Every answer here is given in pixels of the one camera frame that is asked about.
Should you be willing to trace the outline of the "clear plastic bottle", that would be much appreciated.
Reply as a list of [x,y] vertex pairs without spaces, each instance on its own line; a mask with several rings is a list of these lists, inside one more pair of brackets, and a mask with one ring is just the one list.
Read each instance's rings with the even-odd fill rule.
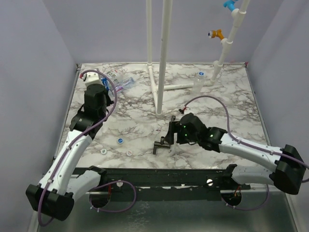
[[192,91],[191,91],[191,95],[193,97],[196,97],[200,94],[201,89],[203,88],[204,82],[205,82],[204,76],[197,76],[194,79],[194,83],[193,83],[193,87],[192,87]]

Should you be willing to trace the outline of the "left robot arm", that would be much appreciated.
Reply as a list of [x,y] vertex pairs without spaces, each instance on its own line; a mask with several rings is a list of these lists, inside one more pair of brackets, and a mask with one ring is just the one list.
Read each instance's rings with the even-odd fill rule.
[[103,84],[90,84],[84,92],[84,104],[73,117],[65,143],[54,163],[38,182],[30,184],[26,196],[33,210],[64,221],[71,213],[74,202],[88,190],[104,190],[107,185],[104,170],[90,167],[75,181],[70,181],[75,167],[94,140],[111,111],[113,101]]

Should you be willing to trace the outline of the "purple label plastic bottle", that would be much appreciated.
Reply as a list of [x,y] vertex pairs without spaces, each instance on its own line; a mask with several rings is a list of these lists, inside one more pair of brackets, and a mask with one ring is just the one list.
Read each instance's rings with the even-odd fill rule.
[[120,93],[123,90],[133,87],[134,84],[135,80],[132,77],[126,78],[120,82],[116,79],[114,83],[117,93]]

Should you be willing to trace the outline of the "blue white bottle cap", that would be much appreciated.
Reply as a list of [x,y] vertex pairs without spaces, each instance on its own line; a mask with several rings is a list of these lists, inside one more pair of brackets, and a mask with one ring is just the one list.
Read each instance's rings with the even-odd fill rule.
[[122,138],[119,138],[119,139],[117,140],[117,142],[118,142],[119,144],[122,144],[122,143],[124,142],[124,140],[123,140]]

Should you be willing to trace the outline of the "blue label plastic bottle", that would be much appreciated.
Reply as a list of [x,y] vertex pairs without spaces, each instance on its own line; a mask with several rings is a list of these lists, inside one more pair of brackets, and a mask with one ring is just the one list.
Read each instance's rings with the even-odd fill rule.
[[106,90],[108,91],[108,95],[109,95],[110,99],[112,101],[114,101],[113,88],[112,88],[110,82],[105,77],[102,77],[101,81],[102,81],[103,85],[105,86]]

